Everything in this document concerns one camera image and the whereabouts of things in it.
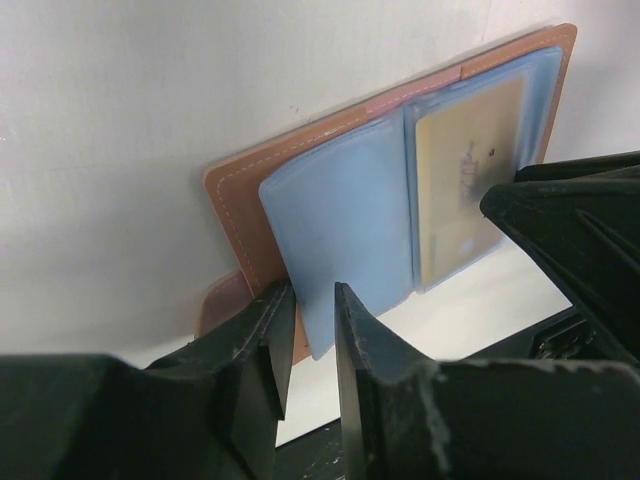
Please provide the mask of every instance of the gold card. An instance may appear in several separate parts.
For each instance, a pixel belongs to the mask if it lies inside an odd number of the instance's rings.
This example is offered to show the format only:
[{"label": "gold card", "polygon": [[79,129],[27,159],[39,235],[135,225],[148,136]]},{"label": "gold card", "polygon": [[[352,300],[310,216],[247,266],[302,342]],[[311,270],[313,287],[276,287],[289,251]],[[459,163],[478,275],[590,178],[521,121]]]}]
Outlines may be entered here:
[{"label": "gold card", "polygon": [[422,284],[429,286],[502,238],[479,204],[513,180],[523,76],[429,114],[416,124]]}]

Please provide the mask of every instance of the pink tab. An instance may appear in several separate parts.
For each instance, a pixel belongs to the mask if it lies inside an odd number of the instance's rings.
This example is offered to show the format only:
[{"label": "pink tab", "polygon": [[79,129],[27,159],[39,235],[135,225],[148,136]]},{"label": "pink tab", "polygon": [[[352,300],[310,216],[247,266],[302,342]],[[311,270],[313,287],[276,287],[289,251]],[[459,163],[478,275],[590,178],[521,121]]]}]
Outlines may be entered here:
[{"label": "pink tab", "polygon": [[252,299],[249,286],[240,270],[218,280],[202,303],[196,338],[240,313]]}]

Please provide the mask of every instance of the wallet flap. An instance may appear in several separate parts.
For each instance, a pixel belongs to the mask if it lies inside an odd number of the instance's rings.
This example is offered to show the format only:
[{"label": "wallet flap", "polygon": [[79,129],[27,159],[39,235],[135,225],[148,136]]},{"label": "wallet flap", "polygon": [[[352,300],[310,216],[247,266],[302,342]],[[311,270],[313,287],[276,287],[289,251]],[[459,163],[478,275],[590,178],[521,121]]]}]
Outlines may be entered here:
[{"label": "wallet flap", "polygon": [[378,314],[413,290],[401,110],[296,157],[262,182],[260,199],[315,359],[334,343],[336,280]]}]

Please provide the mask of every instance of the black plastic claw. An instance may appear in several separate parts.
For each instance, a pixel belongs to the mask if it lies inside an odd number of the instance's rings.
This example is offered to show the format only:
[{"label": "black plastic claw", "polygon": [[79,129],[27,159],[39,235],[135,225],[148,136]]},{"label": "black plastic claw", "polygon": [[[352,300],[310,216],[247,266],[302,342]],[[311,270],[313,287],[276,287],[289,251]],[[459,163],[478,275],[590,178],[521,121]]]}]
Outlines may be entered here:
[{"label": "black plastic claw", "polygon": [[627,478],[640,471],[640,378],[616,362],[439,364],[336,285],[349,479]]},{"label": "black plastic claw", "polygon": [[640,166],[498,185],[480,209],[597,327],[609,358],[638,365]]},{"label": "black plastic claw", "polygon": [[107,355],[0,357],[0,477],[270,478],[294,319],[278,282],[146,370]]},{"label": "black plastic claw", "polygon": [[640,165],[640,151],[567,162],[530,165],[516,173],[516,182],[568,180]]}]

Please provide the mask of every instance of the white surface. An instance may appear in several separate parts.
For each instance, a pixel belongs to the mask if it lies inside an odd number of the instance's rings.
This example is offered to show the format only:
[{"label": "white surface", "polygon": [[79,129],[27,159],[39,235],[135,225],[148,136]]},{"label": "white surface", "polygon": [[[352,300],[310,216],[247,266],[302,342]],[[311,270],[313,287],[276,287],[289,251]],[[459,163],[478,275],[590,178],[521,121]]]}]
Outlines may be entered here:
[{"label": "white surface", "polygon": [[[3,353],[144,365],[185,343],[208,285],[236,268],[206,166],[532,25],[579,28],[547,158],[639,148],[637,0],[0,6]],[[563,305],[506,248],[385,321],[427,354],[459,357]],[[330,356],[296,367],[279,439],[335,418],[335,389]]]}]

